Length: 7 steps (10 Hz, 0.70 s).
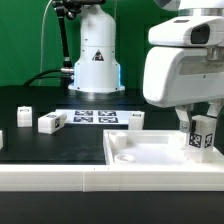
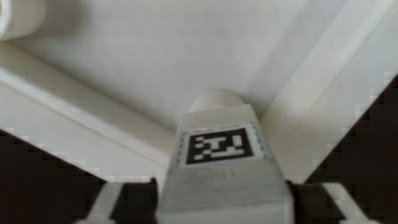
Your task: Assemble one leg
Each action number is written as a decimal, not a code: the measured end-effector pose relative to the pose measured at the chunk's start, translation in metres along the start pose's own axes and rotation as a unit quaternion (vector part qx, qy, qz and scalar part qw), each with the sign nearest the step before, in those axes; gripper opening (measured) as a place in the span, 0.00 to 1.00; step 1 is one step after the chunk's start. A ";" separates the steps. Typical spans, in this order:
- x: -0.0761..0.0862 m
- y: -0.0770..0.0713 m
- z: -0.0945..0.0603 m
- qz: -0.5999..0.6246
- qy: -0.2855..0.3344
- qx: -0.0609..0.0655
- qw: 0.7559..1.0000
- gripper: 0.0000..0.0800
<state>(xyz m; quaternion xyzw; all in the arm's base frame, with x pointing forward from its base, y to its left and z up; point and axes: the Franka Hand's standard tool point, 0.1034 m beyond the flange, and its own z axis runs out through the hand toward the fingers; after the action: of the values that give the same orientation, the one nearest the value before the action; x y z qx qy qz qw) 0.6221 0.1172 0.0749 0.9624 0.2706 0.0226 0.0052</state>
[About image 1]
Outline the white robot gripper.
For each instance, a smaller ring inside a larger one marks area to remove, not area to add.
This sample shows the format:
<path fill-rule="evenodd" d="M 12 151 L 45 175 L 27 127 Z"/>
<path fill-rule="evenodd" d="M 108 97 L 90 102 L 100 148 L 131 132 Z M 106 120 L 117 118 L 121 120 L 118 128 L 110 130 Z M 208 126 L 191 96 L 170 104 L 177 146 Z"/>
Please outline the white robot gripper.
<path fill-rule="evenodd" d="M 192 103 L 210 100 L 207 115 L 213 118 L 224 108 L 224 61 L 206 56 L 205 48 L 153 47 L 146 57 L 144 98 L 158 107 L 176 106 L 183 133 L 192 129 Z"/>

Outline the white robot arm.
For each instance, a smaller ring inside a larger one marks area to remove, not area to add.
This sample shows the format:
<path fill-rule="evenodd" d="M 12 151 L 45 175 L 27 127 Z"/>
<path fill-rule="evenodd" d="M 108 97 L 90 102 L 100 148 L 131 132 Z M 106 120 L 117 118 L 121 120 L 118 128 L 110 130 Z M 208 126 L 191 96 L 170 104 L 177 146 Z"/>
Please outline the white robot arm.
<path fill-rule="evenodd" d="M 143 77 L 145 100 L 173 107 L 180 130 L 191 132 L 193 105 L 210 104 L 217 118 L 224 108 L 224 0 L 154 0 L 178 16 L 152 27 Z M 100 6 L 86 4 L 81 19 L 81 52 L 69 89 L 89 99 L 115 93 L 120 66 L 115 60 L 115 22 Z"/>

